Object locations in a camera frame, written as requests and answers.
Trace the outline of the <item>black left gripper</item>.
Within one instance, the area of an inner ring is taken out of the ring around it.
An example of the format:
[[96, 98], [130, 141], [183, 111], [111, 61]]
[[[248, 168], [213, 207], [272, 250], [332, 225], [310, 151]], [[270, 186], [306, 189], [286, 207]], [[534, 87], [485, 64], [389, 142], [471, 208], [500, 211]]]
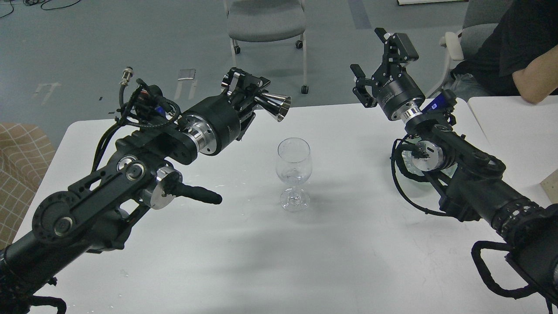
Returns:
[[[201, 154], [214, 156], [240, 141], [255, 119], [255, 97], [271, 84], [265, 77], [231, 68], [221, 82], [222, 94], [207, 97], [185, 111], [179, 129], [193, 138]], [[231, 105], [238, 103], [238, 110]]]

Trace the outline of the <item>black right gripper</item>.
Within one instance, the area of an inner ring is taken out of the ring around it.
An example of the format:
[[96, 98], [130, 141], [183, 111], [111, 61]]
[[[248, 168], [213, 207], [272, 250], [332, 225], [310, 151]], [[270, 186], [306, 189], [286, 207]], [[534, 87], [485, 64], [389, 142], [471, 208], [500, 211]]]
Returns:
[[411, 101], [421, 105], [425, 100], [424, 93], [406, 71], [406, 66], [418, 60], [419, 55], [407, 34], [390, 34], [381, 27], [375, 28], [375, 33], [383, 42], [382, 62], [370, 78], [359, 64], [351, 64], [355, 76], [352, 91], [365, 108], [379, 104], [386, 117], [396, 121], [401, 107]]

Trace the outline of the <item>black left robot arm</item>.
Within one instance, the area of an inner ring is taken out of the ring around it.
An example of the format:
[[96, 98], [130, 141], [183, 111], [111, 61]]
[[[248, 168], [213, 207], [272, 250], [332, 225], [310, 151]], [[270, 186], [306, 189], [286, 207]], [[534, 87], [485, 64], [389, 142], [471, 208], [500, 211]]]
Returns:
[[124, 69], [118, 117], [101, 137], [89, 175], [46, 197], [32, 217], [32, 231], [1, 251], [1, 312], [26, 314], [34, 306], [66, 303], [37, 296], [55, 285], [56, 274], [84, 253], [122, 250], [132, 227], [150, 209], [162, 209], [176, 197], [209, 204], [221, 195], [183, 183], [171, 160], [182, 165], [198, 154], [214, 156], [241, 140], [261, 107], [275, 120], [287, 115], [291, 98], [269, 93], [270, 81], [231, 68], [221, 93], [181, 111], [156, 85], [137, 79], [124, 102], [133, 69]]

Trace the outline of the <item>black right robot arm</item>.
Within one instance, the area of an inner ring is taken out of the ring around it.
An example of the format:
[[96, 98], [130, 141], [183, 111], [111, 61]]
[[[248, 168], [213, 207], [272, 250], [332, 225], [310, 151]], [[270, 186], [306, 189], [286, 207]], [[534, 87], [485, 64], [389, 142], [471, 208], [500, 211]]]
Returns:
[[[504, 242], [477, 241], [472, 258], [484, 284], [497, 295], [520, 299], [540, 294], [552, 313], [557, 305], [557, 205], [546, 208], [520, 194], [502, 179], [506, 166], [453, 131], [456, 97], [444, 90], [428, 105], [408, 75], [406, 65], [418, 59], [407, 34], [375, 33], [383, 43], [381, 65], [367, 77], [352, 64], [353, 93], [366, 108], [381, 107], [391, 121], [401, 120], [406, 136], [393, 143], [392, 175], [396, 168], [409, 179], [430, 183], [440, 195], [439, 210], [420, 211], [454, 217], [460, 222], [484, 219]], [[482, 259], [482, 250], [507, 252], [506, 261], [526, 286], [505, 290]]]

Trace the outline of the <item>person forearm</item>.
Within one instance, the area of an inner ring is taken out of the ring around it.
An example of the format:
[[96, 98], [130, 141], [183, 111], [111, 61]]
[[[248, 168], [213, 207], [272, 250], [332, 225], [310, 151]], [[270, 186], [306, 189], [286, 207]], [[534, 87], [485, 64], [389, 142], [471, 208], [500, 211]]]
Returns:
[[512, 74], [514, 84], [523, 100], [538, 104], [558, 87], [557, 56], [550, 52], [537, 57], [522, 70]]

